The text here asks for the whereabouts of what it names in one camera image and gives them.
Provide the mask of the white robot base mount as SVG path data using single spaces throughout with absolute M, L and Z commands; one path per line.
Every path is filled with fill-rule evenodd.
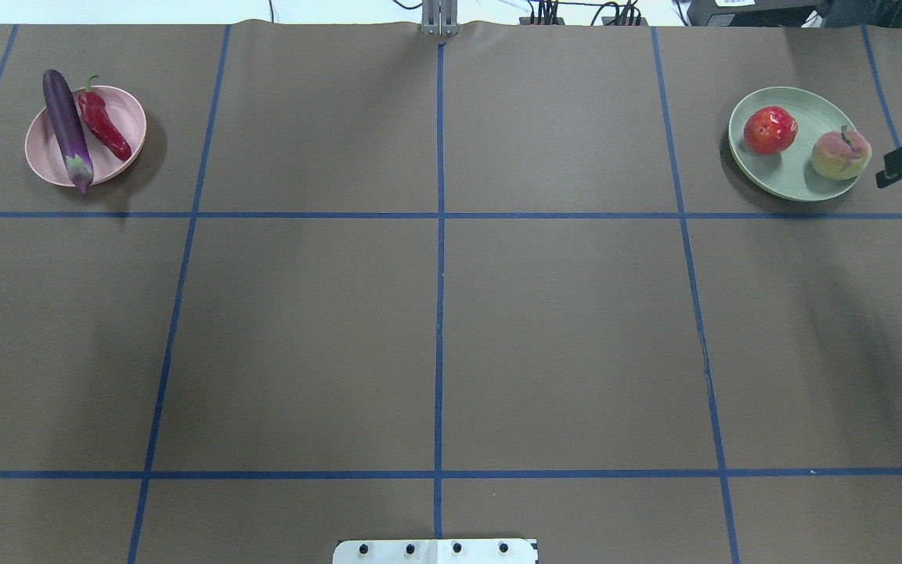
M 524 538 L 380 539 L 337 543 L 333 563 L 538 563 Z

